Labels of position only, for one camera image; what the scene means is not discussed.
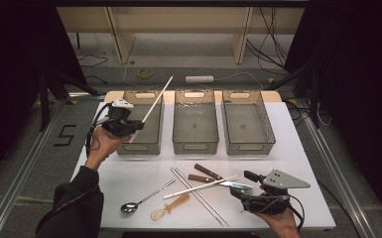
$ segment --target metal chopstick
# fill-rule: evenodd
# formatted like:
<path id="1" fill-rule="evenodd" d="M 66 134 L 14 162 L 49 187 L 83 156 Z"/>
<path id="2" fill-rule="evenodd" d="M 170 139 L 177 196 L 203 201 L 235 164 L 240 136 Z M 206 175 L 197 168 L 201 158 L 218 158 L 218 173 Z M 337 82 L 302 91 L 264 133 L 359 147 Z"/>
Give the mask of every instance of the metal chopstick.
<path id="1" fill-rule="evenodd" d="M 181 171 L 179 171 L 178 168 L 171 168 L 171 171 L 179 178 L 179 180 L 181 182 L 184 183 L 184 185 L 187 187 L 187 188 L 193 188 L 193 185 L 191 184 L 191 182 L 181 173 Z M 202 203 L 202 205 L 209 211 L 209 213 L 211 213 L 215 219 L 221 224 L 221 220 L 218 219 L 218 216 L 225 222 L 225 224 L 227 224 L 228 226 L 230 226 L 227 221 L 225 221 L 225 219 L 221 216 L 221 214 L 209 203 L 209 201 L 198 191 L 198 190 L 194 190 L 193 192 L 193 195 L 200 201 L 200 203 Z"/>

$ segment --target white table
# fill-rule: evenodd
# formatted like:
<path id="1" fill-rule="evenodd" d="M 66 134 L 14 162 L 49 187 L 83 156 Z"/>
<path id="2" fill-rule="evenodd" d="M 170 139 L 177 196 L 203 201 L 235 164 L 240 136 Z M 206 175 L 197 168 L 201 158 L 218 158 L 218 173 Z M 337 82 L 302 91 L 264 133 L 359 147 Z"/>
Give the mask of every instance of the white table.
<path id="1" fill-rule="evenodd" d="M 159 156 L 120 157 L 114 153 L 101 165 L 100 188 L 105 195 L 101 227 L 135 231 L 254 231 L 268 228 L 263 220 L 243 210 L 240 200 L 230 194 L 228 187 L 220 185 L 204 188 L 200 192 L 230 226 L 221 226 L 193 195 L 184 204 L 173 209 L 171 214 L 165 214 L 162 220 L 153 221 L 150 217 L 153 210 L 163 208 L 164 204 L 169 204 L 176 199 L 173 197 L 163 200 L 163 196 L 186 188 L 171 172 L 171 168 L 178 168 L 186 176 L 188 174 L 204 176 L 193 168 L 196 163 L 224 178 L 239 175 L 236 181 L 252 184 L 255 187 L 254 194 L 262 192 L 259 183 L 246 179 L 243 171 L 266 176 L 272 169 L 278 169 L 307 181 L 311 184 L 310 188 L 289 189 L 289 194 L 299 199 L 305 209 L 304 228 L 331 229 L 335 227 L 285 103 L 267 102 L 265 105 L 277 140 L 270 155 L 228 156 L 225 150 L 220 104 L 217 103 L 219 133 L 217 153 L 216 155 L 192 156 L 174 154 L 172 142 L 174 104 L 165 103 Z M 83 149 L 74 175 L 79 167 L 84 165 L 85 160 L 85 149 Z M 119 208 L 122 204 L 140 201 L 171 179 L 177 180 L 143 202 L 132 215 L 120 212 Z M 198 181 L 192 183 L 193 185 L 202 184 Z M 300 206 L 293 199 L 292 204 L 301 212 Z"/>

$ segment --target human hand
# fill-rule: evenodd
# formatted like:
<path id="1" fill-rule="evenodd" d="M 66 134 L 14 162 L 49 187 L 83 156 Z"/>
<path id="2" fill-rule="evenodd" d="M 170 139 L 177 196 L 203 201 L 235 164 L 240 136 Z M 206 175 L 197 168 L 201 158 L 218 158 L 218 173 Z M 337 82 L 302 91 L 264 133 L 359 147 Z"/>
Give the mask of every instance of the human hand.
<path id="1" fill-rule="evenodd" d="M 264 219 L 278 237 L 300 237 L 295 216 L 290 208 L 287 208 L 283 213 L 277 215 L 268 215 L 260 212 L 254 214 Z"/>
<path id="2" fill-rule="evenodd" d="M 101 126 L 92 133 L 91 146 L 85 166 L 97 171 L 101 163 L 106 160 L 123 142 L 128 142 L 130 136 L 117 137 L 104 130 Z"/>

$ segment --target black sleeve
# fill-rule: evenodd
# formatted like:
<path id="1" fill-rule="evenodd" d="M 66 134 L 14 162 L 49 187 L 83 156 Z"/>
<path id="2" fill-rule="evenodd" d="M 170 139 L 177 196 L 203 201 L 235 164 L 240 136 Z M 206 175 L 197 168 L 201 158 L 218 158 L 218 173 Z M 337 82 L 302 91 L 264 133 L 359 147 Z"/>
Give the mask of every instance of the black sleeve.
<path id="1" fill-rule="evenodd" d="M 55 190 L 53 209 L 39 222 L 36 237 L 97 237 L 103 202 L 98 173 L 80 167 L 71 182 Z"/>

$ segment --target white power strip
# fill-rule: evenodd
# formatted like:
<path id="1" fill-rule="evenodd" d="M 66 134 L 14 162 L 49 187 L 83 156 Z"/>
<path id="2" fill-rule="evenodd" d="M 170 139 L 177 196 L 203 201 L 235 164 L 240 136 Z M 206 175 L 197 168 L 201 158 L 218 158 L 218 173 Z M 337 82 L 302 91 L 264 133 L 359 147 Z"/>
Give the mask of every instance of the white power strip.
<path id="1" fill-rule="evenodd" d="M 213 76 L 187 76 L 187 83 L 214 82 Z"/>

